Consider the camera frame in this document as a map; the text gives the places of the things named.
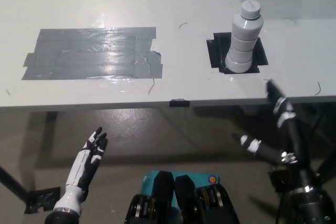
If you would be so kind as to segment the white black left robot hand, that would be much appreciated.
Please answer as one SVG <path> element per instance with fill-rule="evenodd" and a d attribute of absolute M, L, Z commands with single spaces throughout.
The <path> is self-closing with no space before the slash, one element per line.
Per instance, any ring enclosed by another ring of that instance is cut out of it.
<path fill-rule="evenodd" d="M 96 129 L 78 152 L 69 172 L 65 193 L 57 201 L 54 211 L 81 215 L 81 204 L 86 200 L 89 186 L 107 147 L 107 134 Z"/>

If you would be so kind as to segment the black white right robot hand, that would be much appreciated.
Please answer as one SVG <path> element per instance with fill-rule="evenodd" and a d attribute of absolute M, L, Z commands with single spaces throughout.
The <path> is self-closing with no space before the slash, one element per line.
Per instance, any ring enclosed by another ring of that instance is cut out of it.
<path fill-rule="evenodd" d="M 315 172 L 311 168 L 308 144 L 292 103 L 270 79 L 266 83 L 267 99 L 272 106 L 272 114 L 277 128 L 288 135 L 287 148 L 280 151 L 266 142 L 248 135 L 233 133 L 233 139 L 248 152 L 263 161 L 289 169 L 289 188 L 294 193 L 308 193 L 321 186 Z"/>

